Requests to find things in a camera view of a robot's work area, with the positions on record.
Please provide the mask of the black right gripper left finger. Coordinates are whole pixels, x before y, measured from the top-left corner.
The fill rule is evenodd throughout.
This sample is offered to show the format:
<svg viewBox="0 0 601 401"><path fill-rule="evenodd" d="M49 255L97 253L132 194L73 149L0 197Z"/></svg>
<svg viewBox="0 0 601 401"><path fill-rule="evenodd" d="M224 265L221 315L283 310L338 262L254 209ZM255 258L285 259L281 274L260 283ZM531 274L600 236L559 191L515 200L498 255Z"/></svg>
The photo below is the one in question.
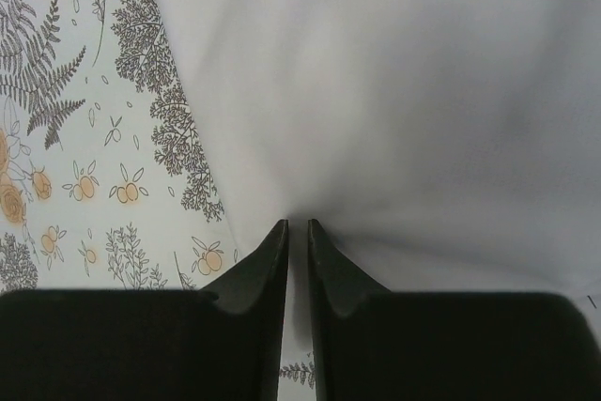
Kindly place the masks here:
<svg viewBox="0 0 601 401"><path fill-rule="evenodd" d="M289 228L200 289L18 290L1 298L5 400L273 400Z"/></svg>

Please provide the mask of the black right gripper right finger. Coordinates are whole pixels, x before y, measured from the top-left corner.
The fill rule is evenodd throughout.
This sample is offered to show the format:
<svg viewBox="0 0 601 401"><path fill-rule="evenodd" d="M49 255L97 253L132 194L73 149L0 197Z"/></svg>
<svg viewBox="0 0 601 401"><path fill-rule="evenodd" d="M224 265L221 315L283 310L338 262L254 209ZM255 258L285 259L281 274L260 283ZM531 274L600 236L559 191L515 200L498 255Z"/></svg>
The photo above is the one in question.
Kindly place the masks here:
<svg viewBox="0 0 601 401"><path fill-rule="evenodd" d="M567 298L545 292L401 291L308 223L320 400L596 400L600 347Z"/></svg>

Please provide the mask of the white t shirt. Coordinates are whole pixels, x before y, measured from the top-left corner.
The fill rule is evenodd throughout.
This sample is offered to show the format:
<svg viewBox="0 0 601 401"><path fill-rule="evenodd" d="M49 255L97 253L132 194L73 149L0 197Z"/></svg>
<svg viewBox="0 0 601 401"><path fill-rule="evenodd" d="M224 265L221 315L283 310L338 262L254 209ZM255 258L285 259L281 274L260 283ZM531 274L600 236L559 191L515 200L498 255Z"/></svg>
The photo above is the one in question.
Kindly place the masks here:
<svg viewBox="0 0 601 401"><path fill-rule="evenodd" d="M394 290L532 290L600 327L600 0L157 0L229 227L319 220Z"/></svg>

